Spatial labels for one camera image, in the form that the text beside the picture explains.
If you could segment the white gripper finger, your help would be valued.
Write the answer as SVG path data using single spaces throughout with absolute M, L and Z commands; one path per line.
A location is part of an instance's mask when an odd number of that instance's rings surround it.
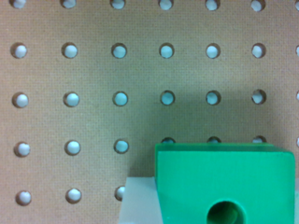
M 118 224 L 164 224 L 153 177 L 128 177 Z

